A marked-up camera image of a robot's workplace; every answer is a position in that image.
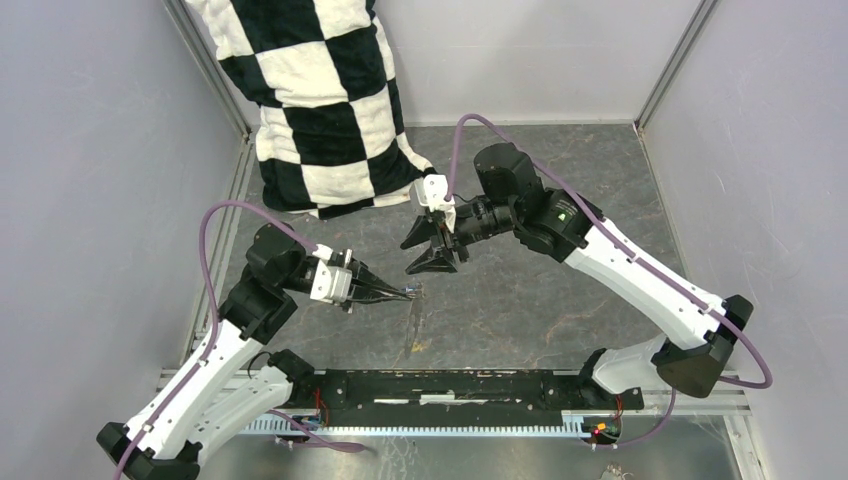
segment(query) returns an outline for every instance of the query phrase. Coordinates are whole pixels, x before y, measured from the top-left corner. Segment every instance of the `wire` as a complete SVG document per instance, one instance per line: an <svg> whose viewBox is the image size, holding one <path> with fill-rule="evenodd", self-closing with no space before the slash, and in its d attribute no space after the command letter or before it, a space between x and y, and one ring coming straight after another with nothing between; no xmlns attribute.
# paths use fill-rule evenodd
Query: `wire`
<svg viewBox="0 0 848 480"><path fill-rule="evenodd" d="M318 250L318 245L313 243L312 241L306 239L301 236L297 232L291 229L288 225L283 222L277 220L272 217L265 210L251 205L247 202L242 202L238 200L224 200L222 202L218 202L206 213L203 215L203 218L200 221L200 235L198 237L198 253L200 254L200 270L203 273L203 282L206 286L206 295L209 297L209 314L212 318L212 331L210 333L210 341L207 343L206 348L201 352L200 357L197 362L192 365L186 375L177 383L177 385L171 390L171 392L165 396L162 400L162 403L150 414L150 417L144 422L145 425L150 425L151 427L159 419L159 416L162 415L162 412L171 404L174 398L185 388L188 382L197 374L197 371L200 370L200 365L205 363L206 359L212 353L212 350L215 348L216 343L218 342L218 334L219 334L219 323L221 323L221 319L218 315L218 302L215 299L215 286L212 283L212 275L209 273L209 261L206 259L206 230L209 227L209 220L212 219L212 215L215 214L218 210L226 207L237 207L243 208L245 210L250 210L251 212L259 215L260 217L267 220L269 223L277 227L278 229L285 232L286 235L291 237L294 241L301 244L306 248L308 252L315 252ZM121 455L121 458L118 460L117 466L115 468L115 474L112 476L112 480L121 480L121 475L124 472L124 468L127 466L127 461L130 458L133 450L138 447L138 444L144 438L146 434L146 430L144 428L139 429L138 433L133 437L130 441L129 446L127 446L124 453Z"/></svg>
<svg viewBox="0 0 848 480"><path fill-rule="evenodd" d="M254 355L253 358L251 358L249 362L247 362L247 378L249 378L251 380L253 379L253 376L250 375L250 369L253 367L253 363L256 362L256 359L261 357L262 355L265 355L265 354L270 356L271 352L259 352L256 355Z"/></svg>
<svg viewBox="0 0 848 480"><path fill-rule="evenodd" d="M615 416L612 417L613 421L621 418L621 415L624 413L624 405L621 402L621 395L615 396Z"/></svg>
<svg viewBox="0 0 848 480"><path fill-rule="evenodd" d="M337 452L344 453L359 453L366 449L365 445L361 443L351 443L351 442L328 442L323 438L315 435L314 433L307 430L303 425L299 424L295 419L286 415L283 412L278 412L276 410L268 410L268 413L271 415L276 415L283 420L289 422L289 424L297 430L300 430L304 435L311 438L312 440L318 442L318 444L314 443L292 443L293 447L303 447L303 448L329 448L331 450L335 450Z"/></svg>
<svg viewBox="0 0 848 480"><path fill-rule="evenodd" d="M460 200L462 200L462 203L471 203L471 202L469 202L468 200L466 200L466 199L462 198L462 197L461 197L458 193L454 193L454 194L453 194L453 196L454 196L454 197L456 197L456 198L458 198L458 199L460 199Z"/></svg>
<svg viewBox="0 0 848 480"><path fill-rule="evenodd" d="M614 441L614 442L617 442L617 441L618 441L618 439L619 439L619 437L613 437L612 435L610 435L609 433L607 433L607 432L605 432L605 431L603 431L603 430L598 430L598 433L599 433L599 434L601 434L601 435L603 435L603 436L605 436L605 437L607 437L607 438L609 438L610 440L612 440L612 441Z"/></svg>
<svg viewBox="0 0 848 480"><path fill-rule="evenodd" d="M748 387L748 388L756 388L756 389L766 389L771 387L774 383L774 378L771 374L771 369L769 369L768 364L766 363L763 356L760 354L759 350L754 346L751 340L748 339L747 335L742 333L742 330L739 329L736 325L733 324L728 318L724 315L718 313L717 311L710 308L708 304L706 304L703 300L698 298L697 295L690 292L687 288L683 287L679 283L675 282L671 278L669 278L666 274L660 271L655 266L651 265L647 261L642 258L636 256L635 252L630 249L623 241L617 238L612 232L610 232L603 224L597 216L595 216L594 212L589 209L589 206L586 205L586 202L580 197L580 195L568 184L565 180L560 178L557 174L555 174L552 170L550 170L546 165L542 162L533 158L526 150L521 148L515 141L513 141L509 135L506 134L502 129L494 125L492 122L487 120L486 118L476 114L476 113L468 113L463 115L456 124L456 130L454 131L453 138L453 155L451 157L451 165L448 177L448 193L445 196L445 200L450 200L451 196L454 194L454 187L456 186L456 167L459 162L459 147L462 143L462 127L465 125L465 122L468 120L477 120L483 125L487 126L489 130L495 133L495 135L501 137L505 142L512 143L515 148L527 154L530 158L530 161L533 162L533 165L537 170L544 173L548 178L554 181L557 185L559 185L565 192L571 197L572 200L577 204L580 210L589 218L592 224L605 236L609 239L619 250L625 253L631 261L640 265L645 270L650 272L654 277L661 280L663 283L674 289L679 294L683 295L686 299L694 303L701 311L709 312L709 315L716 319L721 325L730 330L730 332L745 345L745 348L748 349L751 356L754 357L754 361L757 362L757 365L760 367L760 370L763 372L763 381L762 382L751 382L747 380L738 380L730 377L719 377L719 380L725 383L729 383L731 385L736 385L740 387Z"/></svg>
<svg viewBox="0 0 848 480"><path fill-rule="evenodd" d="M318 412L318 421L324 427L330 426L330 409L324 400L321 400L321 389L315 389L315 411Z"/></svg>
<svg viewBox="0 0 848 480"><path fill-rule="evenodd" d="M663 428L665 428L666 424L668 424L668 421L671 419L671 412L674 411L674 402L676 400L677 400L677 390L672 388L671 389L671 399L669 400L669 403L668 403L668 410L665 411L665 414L660 419L660 421L656 425L654 425L654 428L649 430L648 433L646 433L646 434L644 434L640 437L636 437L632 440L628 440L628 441L623 442L623 443L614 443L612 445L599 445L599 444L595 443L595 444L592 444L591 447L593 449L600 448L601 450L616 450L616 449L619 449L621 447L628 447L628 446L636 445L638 443L642 443L642 442L652 438L654 435L658 434Z"/></svg>

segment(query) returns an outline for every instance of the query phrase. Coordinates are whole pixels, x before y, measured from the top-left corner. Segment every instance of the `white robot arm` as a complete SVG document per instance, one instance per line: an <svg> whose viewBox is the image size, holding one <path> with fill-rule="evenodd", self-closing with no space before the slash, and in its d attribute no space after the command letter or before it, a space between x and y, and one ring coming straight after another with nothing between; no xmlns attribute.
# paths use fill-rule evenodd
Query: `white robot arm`
<svg viewBox="0 0 848 480"><path fill-rule="evenodd" d="M217 332L207 333L200 347L168 385L126 423L109 423L97 441L133 480L195 478L227 440L263 413L285 404L295 382L314 369L284 350L271 354L258 374L223 400L214 403L237 370L267 345L297 309L286 292L350 312L354 303L411 300L386 284L352 251L334 252L318 245L304 247L271 224L256 232L247 251L241 280L219 309ZM212 343L211 354L203 353Z"/></svg>
<svg viewBox="0 0 848 480"><path fill-rule="evenodd" d="M710 394L736 342L717 317L742 329L753 310L750 302L741 296L723 299L692 285L585 202L602 231L566 192L543 187L530 158L513 144L483 149L474 166L484 195L459 207L444 200L448 182L443 176L430 175L413 185L410 197L420 216L401 248L430 247L407 273L456 272L469 258L468 245L512 232L530 250L600 281L663 332L628 348L595 352L584 373L603 392L667 384L693 397Z"/></svg>

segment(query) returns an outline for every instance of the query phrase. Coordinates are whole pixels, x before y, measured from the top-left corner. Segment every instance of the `checkered towel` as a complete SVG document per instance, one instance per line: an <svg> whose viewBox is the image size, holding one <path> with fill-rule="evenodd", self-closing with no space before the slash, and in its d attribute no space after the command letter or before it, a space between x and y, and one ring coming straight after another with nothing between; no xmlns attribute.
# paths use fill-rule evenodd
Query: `checkered towel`
<svg viewBox="0 0 848 480"><path fill-rule="evenodd" d="M319 218L408 200L434 173L409 146L375 0L186 0L223 70L260 107L272 209Z"/></svg>

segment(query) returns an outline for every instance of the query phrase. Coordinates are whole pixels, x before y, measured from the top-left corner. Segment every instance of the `white wall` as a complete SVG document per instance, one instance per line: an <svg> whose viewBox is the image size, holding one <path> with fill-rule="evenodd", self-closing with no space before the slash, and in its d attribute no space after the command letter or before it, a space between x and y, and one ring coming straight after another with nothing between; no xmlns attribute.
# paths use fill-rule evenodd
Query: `white wall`
<svg viewBox="0 0 848 480"><path fill-rule="evenodd" d="M646 132L692 277L755 302L775 384L750 400L780 480L848 471L846 25L840 0L721 2Z"/></svg>
<svg viewBox="0 0 848 480"><path fill-rule="evenodd" d="M2 2L0 478L95 442L178 360L238 138L161 2Z"/></svg>
<svg viewBox="0 0 848 480"><path fill-rule="evenodd" d="M635 119L697 5L377 0L375 10L408 124L454 124L469 111L536 123ZM256 108L236 96L258 123Z"/></svg>

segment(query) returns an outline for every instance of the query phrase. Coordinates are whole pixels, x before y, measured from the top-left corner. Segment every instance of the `gray floor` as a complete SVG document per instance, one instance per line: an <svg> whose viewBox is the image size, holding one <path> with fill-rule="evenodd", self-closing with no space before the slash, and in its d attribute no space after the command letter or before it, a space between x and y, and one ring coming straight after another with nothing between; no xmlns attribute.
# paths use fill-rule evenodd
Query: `gray floor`
<svg viewBox="0 0 848 480"><path fill-rule="evenodd" d="M506 129L548 162L647 252L680 272L679 257L656 186L632 127L520 126ZM410 128L410 143L447 171L452 127ZM471 159L497 141L485 127L467 127L457 191L481 192ZM253 172L247 200L261 205ZM300 306L274 341L318 368L577 368L599 347L623 347L658 333L641 313L582 273L532 253L511 235L470 247L460 273L409 277L404 268L421 252L401 251L415 218L408 204L361 211L322 222L277 214L317 243L353 248L354 256L395 285L421 282L420 315L409 303L360 306L348 315L297 295ZM246 261L244 252L264 222L241 216L225 292Z"/></svg>
<svg viewBox="0 0 848 480"><path fill-rule="evenodd" d="M655 419L627 418L625 438L647 431ZM272 439L230 440L203 467L201 480L297 479L569 479L598 480L617 463L627 480L739 480L720 417L675 418L649 442L592 453L575 439L334 437L370 451L289 451Z"/></svg>

